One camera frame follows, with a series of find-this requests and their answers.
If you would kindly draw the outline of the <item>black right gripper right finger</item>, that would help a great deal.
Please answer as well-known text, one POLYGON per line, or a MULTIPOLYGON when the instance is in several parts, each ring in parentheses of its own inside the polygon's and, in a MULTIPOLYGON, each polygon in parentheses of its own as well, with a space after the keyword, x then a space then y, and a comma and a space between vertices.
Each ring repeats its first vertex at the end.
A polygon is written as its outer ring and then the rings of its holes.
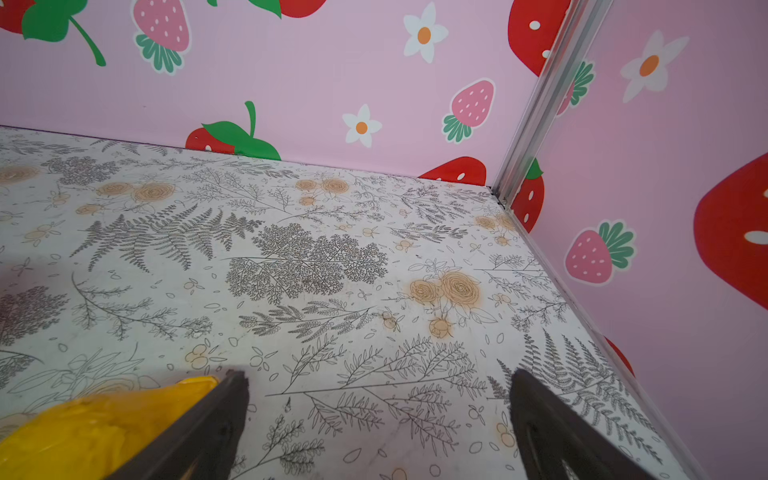
POLYGON ((517 369, 510 415, 529 479, 650 479, 530 372, 517 369))

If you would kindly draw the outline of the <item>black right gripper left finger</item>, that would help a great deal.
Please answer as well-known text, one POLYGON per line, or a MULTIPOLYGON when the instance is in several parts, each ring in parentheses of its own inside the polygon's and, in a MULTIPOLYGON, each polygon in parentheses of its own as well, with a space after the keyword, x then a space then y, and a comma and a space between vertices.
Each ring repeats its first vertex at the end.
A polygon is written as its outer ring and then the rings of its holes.
POLYGON ((230 370, 146 448, 111 473, 111 479, 227 479, 243 434, 249 381, 230 370))

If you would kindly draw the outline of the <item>yellow fake lemon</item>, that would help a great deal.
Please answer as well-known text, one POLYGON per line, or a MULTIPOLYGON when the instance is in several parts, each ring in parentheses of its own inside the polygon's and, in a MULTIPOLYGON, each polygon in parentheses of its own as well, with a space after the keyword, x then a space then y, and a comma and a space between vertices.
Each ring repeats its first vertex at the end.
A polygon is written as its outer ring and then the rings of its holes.
POLYGON ((52 407, 1 442, 3 479, 104 479, 219 381, 194 377, 152 390, 97 394, 52 407))

